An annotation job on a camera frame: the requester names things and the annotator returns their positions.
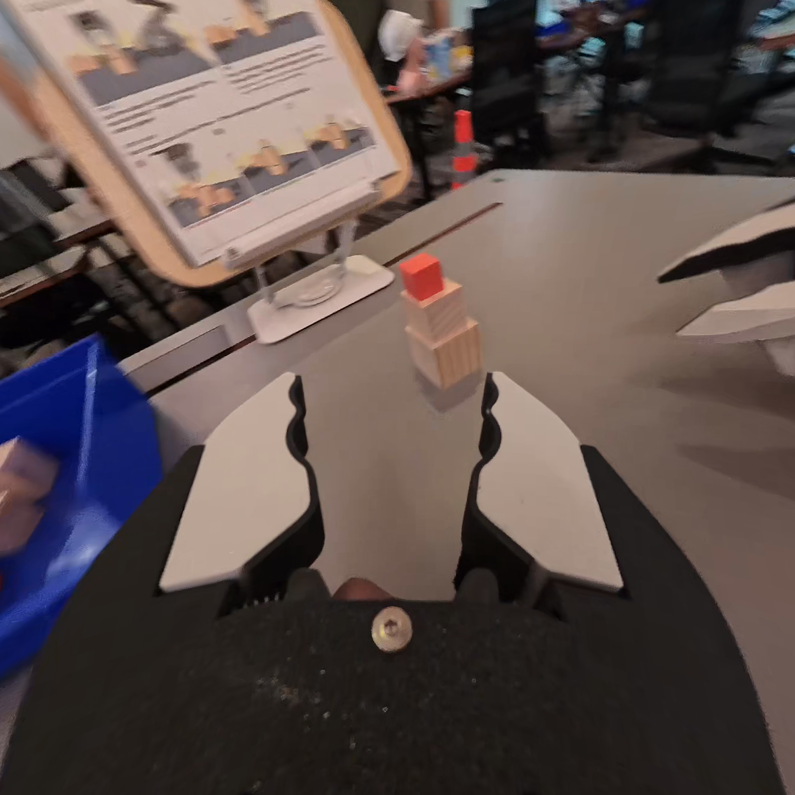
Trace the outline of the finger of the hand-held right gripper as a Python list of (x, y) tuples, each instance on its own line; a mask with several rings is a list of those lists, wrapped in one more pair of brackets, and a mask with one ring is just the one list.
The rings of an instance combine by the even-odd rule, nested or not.
[(716, 304), (677, 330), (677, 336), (716, 343), (783, 340), (794, 336), (794, 282)]
[(718, 233), (657, 276), (659, 284), (755, 263), (794, 251), (794, 204), (766, 209)]

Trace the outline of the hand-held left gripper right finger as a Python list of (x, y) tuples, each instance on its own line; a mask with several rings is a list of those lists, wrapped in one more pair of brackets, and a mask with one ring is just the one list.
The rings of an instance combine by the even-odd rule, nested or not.
[(480, 415), (456, 594), (488, 581), (497, 597), (542, 597), (558, 583), (620, 595), (619, 562), (576, 435), (503, 372), (487, 373)]

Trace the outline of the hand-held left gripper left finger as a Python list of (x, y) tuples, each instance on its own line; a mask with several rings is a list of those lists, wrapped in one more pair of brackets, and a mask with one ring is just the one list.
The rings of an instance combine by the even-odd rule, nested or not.
[(210, 434), (162, 591), (235, 583), (245, 597), (272, 597), (318, 559), (325, 532), (305, 417), (302, 378), (284, 373)]

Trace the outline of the blue plastic bin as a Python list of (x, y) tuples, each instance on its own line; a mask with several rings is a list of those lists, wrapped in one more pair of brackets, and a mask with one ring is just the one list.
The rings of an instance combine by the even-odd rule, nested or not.
[(65, 602), (163, 477), (155, 415), (98, 335), (1, 386), (2, 442), (20, 437), (60, 464), (44, 515), (2, 558), (1, 677), (42, 648)]

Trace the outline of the large wooden cube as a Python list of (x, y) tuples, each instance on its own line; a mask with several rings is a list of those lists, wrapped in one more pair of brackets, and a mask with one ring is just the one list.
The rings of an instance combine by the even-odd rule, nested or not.
[(53, 489), (60, 462), (16, 437), (1, 444), (1, 493), (11, 499), (38, 502)]
[(410, 358), (416, 369), (439, 390), (448, 390), (483, 367), (479, 323), (467, 319), (461, 330), (429, 342), (405, 327)]

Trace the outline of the red wooden cube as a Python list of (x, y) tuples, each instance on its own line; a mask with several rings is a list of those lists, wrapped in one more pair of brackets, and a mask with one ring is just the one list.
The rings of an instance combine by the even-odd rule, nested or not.
[(422, 303), (444, 290), (444, 276), (438, 258), (430, 253), (417, 253), (399, 265), (402, 283), (409, 297)]

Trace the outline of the black office chair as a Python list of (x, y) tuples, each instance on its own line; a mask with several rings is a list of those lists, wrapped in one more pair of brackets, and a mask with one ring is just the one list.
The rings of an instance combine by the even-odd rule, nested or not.
[(471, 97), (475, 141), (497, 169), (534, 169), (548, 155), (537, 73), (536, 2), (472, 10)]
[(793, 2), (773, 25), (757, 23), (749, 2), (656, 2), (660, 37), (639, 127), (652, 143), (619, 171), (757, 169), (780, 176), (784, 156), (721, 145), (752, 124), (759, 106), (793, 92)]

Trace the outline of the orange striped traffic cone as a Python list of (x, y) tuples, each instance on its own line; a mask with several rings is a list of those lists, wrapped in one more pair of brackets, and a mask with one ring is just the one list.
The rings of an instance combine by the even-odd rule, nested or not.
[(474, 147), (472, 114), (460, 109), (455, 112), (454, 146), (452, 150), (451, 189), (462, 188), (471, 181), (478, 167), (478, 155)]

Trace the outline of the blue white plastic container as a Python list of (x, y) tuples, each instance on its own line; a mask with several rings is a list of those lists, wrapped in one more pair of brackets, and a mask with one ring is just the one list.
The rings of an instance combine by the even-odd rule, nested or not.
[(445, 82), (460, 70), (455, 35), (456, 31), (445, 29), (425, 38), (425, 65), (430, 82)]

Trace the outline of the mannequin head white helmet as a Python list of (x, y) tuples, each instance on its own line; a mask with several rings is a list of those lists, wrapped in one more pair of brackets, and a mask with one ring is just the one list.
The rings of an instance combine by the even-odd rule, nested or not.
[(379, 82), (397, 94), (421, 94), (427, 60), (422, 20), (389, 8), (379, 22), (377, 42)]

